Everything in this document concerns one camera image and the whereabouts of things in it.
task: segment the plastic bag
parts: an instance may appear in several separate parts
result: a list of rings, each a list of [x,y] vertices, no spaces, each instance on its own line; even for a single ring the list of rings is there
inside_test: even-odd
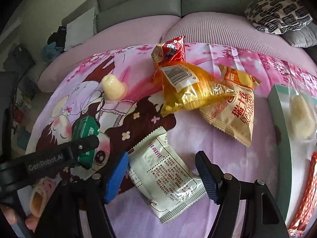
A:
[[[206,192],[201,178],[167,144],[163,127],[133,148],[129,162],[132,182],[149,199],[162,223],[180,215]]]
[[[221,131],[249,147],[252,141],[254,89],[260,81],[253,76],[219,65],[224,82],[237,96],[200,108],[203,118]]]
[[[181,109],[198,109],[236,95],[233,89],[212,74],[190,63],[169,62],[159,67],[157,72],[153,80],[162,83],[163,117]]]
[[[183,40],[180,36],[155,46],[151,57],[156,69],[167,62],[186,61]]]
[[[309,91],[294,76],[289,76],[288,95],[292,133],[300,142],[316,143],[317,113]]]

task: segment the green package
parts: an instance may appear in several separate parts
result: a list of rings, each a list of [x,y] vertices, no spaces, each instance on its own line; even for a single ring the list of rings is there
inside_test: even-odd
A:
[[[87,137],[90,135],[98,135],[99,128],[92,116],[86,116],[85,118],[80,119],[73,131],[72,140],[77,140],[83,137]],[[95,149],[87,151],[86,153],[81,154],[78,156],[79,164],[84,167],[85,169],[89,169],[93,166],[95,157]]]

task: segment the yellow snack bag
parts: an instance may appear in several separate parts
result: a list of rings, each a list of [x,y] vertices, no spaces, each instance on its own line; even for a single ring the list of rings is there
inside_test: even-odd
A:
[[[207,71],[182,61],[162,65],[153,80],[162,83],[163,117],[183,108],[193,110],[236,95],[233,89]]]
[[[200,108],[203,118],[249,147],[254,117],[254,89],[260,81],[253,76],[223,65],[219,66],[224,83],[237,96]]]

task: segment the patterned pillow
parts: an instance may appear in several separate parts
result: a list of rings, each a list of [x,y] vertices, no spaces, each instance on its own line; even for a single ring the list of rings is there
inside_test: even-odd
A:
[[[299,0],[254,0],[245,16],[256,30],[277,35],[299,30],[313,20]]]

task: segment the red candy wrapper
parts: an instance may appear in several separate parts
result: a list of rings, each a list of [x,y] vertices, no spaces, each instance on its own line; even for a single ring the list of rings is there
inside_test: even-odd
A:
[[[167,62],[185,62],[184,36],[156,45],[151,57],[155,68]]]
[[[295,218],[292,221],[288,233],[290,236],[303,236],[314,209],[317,205],[317,152],[312,155],[310,163],[308,181],[304,197]]]

